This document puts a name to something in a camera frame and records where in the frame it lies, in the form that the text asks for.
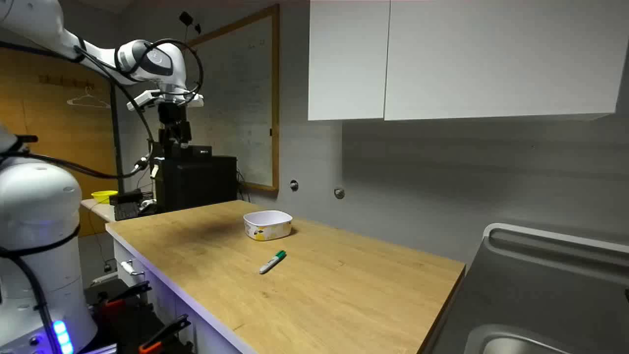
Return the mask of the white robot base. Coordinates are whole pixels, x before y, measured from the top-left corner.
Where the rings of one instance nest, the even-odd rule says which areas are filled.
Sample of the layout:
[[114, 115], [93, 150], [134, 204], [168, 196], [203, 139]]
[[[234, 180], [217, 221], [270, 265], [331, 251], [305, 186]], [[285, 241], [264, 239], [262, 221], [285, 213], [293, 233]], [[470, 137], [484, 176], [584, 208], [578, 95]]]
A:
[[81, 272], [81, 186], [0, 129], [2, 354], [79, 354], [95, 335]]

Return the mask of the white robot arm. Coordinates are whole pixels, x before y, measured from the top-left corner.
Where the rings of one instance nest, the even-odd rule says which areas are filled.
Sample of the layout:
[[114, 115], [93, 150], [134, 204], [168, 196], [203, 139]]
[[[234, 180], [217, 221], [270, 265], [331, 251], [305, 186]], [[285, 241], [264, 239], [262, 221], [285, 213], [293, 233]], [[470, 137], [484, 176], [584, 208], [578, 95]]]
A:
[[183, 42], [175, 38], [132, 38], [118, 46], [99, 46], [65, 27], [59, 0], [0, 0], [0, 27], [30, 38], [67, 60], [85, 64], [116, 84], [154, 82], [128, 107], [156, 105], [162, 129], [160, 154], [181, 154], [191, 141], [187, 105], [201, 103], [199, 88], [187, 86]]

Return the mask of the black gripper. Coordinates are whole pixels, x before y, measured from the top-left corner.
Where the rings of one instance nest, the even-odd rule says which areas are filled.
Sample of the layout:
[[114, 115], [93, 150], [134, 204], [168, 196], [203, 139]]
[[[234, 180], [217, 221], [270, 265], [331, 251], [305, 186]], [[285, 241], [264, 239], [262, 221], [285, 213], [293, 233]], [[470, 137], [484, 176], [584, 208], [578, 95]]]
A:
[[162, 121], [158, 152], [164, 156], [189, 154], [191, 147], [191, 123], [187, 119], [187, 107], [177, 103], [162, 101], [158, 105], [158, 115]]

